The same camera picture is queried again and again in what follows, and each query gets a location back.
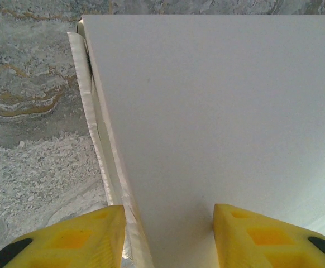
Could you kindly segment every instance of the granite surface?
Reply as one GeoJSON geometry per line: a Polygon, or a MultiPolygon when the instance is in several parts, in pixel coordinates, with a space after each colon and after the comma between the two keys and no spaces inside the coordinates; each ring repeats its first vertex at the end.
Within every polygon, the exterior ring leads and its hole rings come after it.
{"type": "Polygon", "coordinates": [[[87,13],[325,14],[325,0],[0,0],[0,248],[107,205],[66,35],[87,13]]]}

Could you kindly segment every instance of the white box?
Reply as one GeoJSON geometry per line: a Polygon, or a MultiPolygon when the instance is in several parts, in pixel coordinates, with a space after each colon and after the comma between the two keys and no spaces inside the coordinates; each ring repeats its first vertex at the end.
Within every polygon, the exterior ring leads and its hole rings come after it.
{"type": "Polygon", "coordinates": [[[325,16],[92,15],[78,29],[84,109],[137,268],[217,268],[215,203],[325,235],[325,16]]]}

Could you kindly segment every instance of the gray granite countertop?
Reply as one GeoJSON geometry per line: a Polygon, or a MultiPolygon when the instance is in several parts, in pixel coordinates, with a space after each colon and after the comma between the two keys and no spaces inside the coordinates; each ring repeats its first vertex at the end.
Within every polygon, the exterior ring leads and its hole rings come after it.
{"type": "Polygon", "coordinates": [[[107,205],[66,35],[87,13],[325,14],[325,0],[0,0],[0,249],[107,205]]]}

